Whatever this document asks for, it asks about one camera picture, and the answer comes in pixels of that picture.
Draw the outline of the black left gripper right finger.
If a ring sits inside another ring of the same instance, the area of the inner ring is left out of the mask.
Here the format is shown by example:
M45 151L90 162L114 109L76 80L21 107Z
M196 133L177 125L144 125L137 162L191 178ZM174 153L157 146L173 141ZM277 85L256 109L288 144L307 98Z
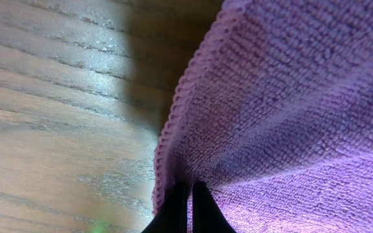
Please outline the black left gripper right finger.
M236 233L202 181L193 185L192 224L193 233Z

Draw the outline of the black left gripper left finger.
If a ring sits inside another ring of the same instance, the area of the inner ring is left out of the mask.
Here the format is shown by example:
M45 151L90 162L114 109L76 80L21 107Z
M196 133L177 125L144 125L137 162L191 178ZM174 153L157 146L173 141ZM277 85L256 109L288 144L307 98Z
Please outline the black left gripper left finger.
M186 233L189 193L187 183L175 184L161 209L142 233Z

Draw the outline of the purple microfiber cloth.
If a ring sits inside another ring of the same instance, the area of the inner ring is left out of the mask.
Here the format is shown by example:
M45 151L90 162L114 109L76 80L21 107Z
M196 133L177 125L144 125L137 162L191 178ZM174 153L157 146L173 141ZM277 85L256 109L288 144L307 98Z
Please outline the purple microfiber cloth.
M236 232L373 232L373 0L224 1L154 166L186 232L200 181Z

